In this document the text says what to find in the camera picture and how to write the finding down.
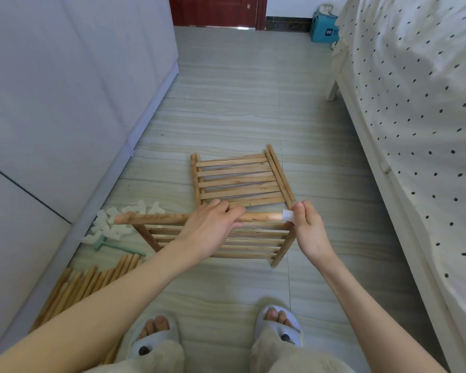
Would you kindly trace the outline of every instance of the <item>pants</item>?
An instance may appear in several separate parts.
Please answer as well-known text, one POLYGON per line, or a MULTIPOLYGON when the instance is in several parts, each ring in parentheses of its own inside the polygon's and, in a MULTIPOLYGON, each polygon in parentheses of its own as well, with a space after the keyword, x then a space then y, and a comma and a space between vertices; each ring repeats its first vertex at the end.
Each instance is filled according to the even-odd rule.
MULTIPOLYGON (((86 373, 183 373, 185 354, 180 344, 166 340, 152 352, 86 373)), ((266 328, 250 351, 250 373, 354 373, 344 362, 324 353, 284 342, 266 328)))

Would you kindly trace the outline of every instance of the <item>door frame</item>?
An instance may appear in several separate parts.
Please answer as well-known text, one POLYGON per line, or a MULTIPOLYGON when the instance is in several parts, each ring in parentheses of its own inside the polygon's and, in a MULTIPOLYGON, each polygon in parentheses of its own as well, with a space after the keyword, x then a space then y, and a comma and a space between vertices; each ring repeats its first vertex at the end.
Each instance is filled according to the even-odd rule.
POLYGON ((267 0, 257 0, 257 16, 255 18, 255 30, 266 28, 267 0))

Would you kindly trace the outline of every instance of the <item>forearm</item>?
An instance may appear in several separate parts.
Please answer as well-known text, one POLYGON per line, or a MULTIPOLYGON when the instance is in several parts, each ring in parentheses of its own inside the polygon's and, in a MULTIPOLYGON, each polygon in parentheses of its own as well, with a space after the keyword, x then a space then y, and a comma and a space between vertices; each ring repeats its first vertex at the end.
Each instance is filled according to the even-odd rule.
POLYGON ((337 257, 320 271, 341 303, 373 372, 445 372, 337 257))
POLYGON ((99 292, 59 314, 0 356, 0 373, 71 373, 98 363, 162 290, 190 266, 169 244, 99 292))

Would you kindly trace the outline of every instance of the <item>slide sandal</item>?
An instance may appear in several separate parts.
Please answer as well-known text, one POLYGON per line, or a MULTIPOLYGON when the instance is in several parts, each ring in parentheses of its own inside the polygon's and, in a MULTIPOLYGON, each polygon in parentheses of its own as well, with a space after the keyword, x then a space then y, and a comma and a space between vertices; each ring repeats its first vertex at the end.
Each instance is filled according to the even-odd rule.
POLYGON ((128 349, 127 358, 135 358, 138 356, 146 355, 165 340, 174 340, 176 343, 179 343, 178 324, 176 323, 176 319, 172 315, 166 312, 160 312, 159 314, 150 316, 149 318, 140 322, 137 325, 135 332, 133 333, 130 339, 130 348, 128 349), (145 323, 147 322, 147 320, 155 319, 157 315, 162 315, 168 319, 169 330, 159 331, 153 333, 152 335, 145 336, 140 340, 137 340, 138 336, 143 330, 143 327, 145 327, 145 323))
POLYGON ((304 335, 302 333, 302 328, 300 327, 297 318, 295 317, 295 315, 292 314, 292 312, 285 309, 284 307, 277 305, 268 305, 261 309, 259 315, 257 316, 257 322, 255 323, 255 340, 259 339, 262 331, 266 327, 272 328, 274 332, 278 334, 281 340, 284 340, 286 342, 292 342, 298 347, 304 346, 304 335), (283 310, 287 315, 287 319, 289 319, 290 322, 292 322, 293 328, 285 326, 284 324, 281 324, 279 322, 265 320, 267 310, 271 307, 275 308, 278 312, 283 310))

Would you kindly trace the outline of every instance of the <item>teal box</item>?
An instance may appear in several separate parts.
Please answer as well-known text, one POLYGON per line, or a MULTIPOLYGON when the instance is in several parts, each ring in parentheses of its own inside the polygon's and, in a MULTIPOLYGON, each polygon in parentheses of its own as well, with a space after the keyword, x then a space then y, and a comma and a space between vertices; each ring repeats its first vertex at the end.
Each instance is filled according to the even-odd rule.
POLYGON ((337 17, 314 12, 309 34, 311 40, 317 43, 333 43, 338 40, 338 27, 335 25, 337 17))

